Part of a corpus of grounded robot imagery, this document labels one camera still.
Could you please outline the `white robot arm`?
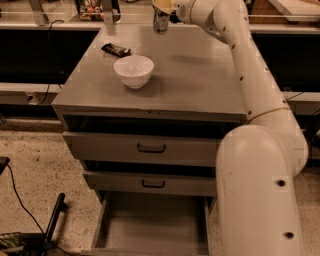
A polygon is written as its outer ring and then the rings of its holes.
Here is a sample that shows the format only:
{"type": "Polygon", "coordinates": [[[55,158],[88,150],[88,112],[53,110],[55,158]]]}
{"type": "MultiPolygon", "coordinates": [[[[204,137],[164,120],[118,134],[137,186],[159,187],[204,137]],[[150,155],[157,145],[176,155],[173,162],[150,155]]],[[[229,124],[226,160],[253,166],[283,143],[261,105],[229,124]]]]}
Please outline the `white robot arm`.
{"type": "Polygon", "coordinates": [[[221,141],[216,184],[223,256],[305,256],[293,179],[306,139],[252,39],[243,0],[152,0],[154,30],[171,17],[230,47],[247,122],[221,141]]]}

